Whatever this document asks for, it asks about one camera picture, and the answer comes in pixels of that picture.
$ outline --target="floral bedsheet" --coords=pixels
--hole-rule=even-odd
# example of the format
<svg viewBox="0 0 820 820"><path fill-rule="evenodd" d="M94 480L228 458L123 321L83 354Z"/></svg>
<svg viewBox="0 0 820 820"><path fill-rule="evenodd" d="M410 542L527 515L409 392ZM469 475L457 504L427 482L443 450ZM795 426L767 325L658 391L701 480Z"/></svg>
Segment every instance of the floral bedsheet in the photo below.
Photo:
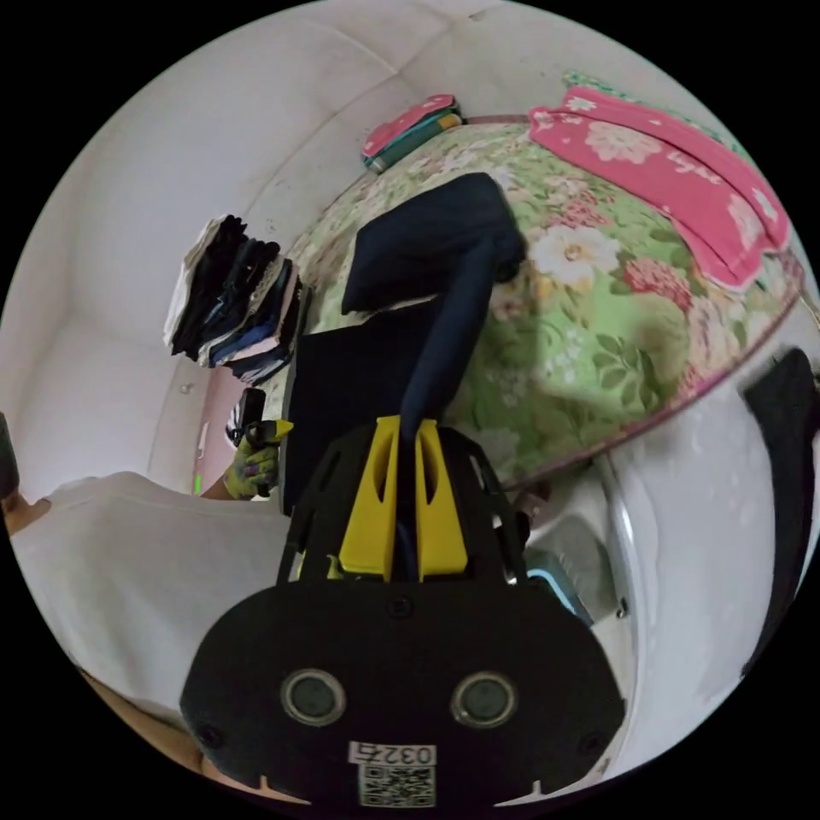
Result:
<svg viewBox="0 0 820 820"><path fill-rule="evenodd" d="M483 446L507 487L688 403L745 359L799 295L799 273L775 258L745 294L721 290L651 206L532 143L526 125L473 125L362 179L296 241L290 258L316 289L307 332L366 318L340 310L360 227L476 171L505 191L528 258L495 287L444 421ZM266 415L281 414L284 378L268 385Z"/></svg>

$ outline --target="white shirt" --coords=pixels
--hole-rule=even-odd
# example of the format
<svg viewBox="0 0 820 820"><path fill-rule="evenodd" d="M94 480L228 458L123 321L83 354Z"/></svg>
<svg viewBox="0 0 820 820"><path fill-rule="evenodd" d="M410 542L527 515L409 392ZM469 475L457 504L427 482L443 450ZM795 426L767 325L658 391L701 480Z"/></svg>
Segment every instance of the white shirt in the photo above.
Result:
<svg viewBox="0 0 820 820"><path fill-rule="evenodd" d="M210 501L127 472L50 501L12 538L45 622L78 667L184 726L179 698L202 638L273 586L290 519L275 502Z"/></svg>

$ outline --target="printed number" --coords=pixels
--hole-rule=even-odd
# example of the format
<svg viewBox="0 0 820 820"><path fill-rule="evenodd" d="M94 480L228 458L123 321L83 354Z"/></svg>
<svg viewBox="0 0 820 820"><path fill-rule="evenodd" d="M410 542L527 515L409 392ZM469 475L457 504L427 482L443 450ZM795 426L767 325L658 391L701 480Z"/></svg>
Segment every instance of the printed number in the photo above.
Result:
<svg viewBox="0 0 820 820"><path fill-rule="evenodd" d="M348 761L357 765L435 766L434 746L384 746L380 743L351 742Z"/></svg>

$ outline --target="person's arm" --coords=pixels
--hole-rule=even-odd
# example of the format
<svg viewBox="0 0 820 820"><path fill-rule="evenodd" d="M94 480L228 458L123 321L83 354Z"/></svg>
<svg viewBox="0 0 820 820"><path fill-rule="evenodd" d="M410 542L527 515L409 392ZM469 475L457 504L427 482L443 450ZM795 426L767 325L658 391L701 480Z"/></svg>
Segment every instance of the person's arm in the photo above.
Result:
<svg viewBox="0 0 820 820"><path fill-rule="evenodd" d="M225 476L220 476L214 483L201 493L200 498L209 498L211 501L246 501L244 498L234 498L225 486Z"/></svg>
<svg viewBox="0 0 820 820"><path fill-rule="evenodd" d="M227 470L208 487L200 498L211 501L250 501L261 487L276 486L279 472L279 445L255 449L247 438L239 443Z"/></svg>

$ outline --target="yellow plastic bracket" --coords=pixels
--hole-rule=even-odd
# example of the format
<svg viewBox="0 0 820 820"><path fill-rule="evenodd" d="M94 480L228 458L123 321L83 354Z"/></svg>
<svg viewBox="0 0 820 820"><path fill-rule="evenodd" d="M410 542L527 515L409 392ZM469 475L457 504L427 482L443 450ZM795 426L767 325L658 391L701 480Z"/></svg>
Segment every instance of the yellow plastic bracket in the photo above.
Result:
<svg viewBox="0 0 820 820"><path fill-rule="evenodd" d="M345 572L380 575L393 569L399 457L399 417L376 419L365 471L339 551Z"/></svg>
<svg viewBox="0 0 820 820"><path fill-rule="evenodd" d="M425 419L416 436L416 541L419 579L459 575L467 567L453 487L436 422Z"/></svg>

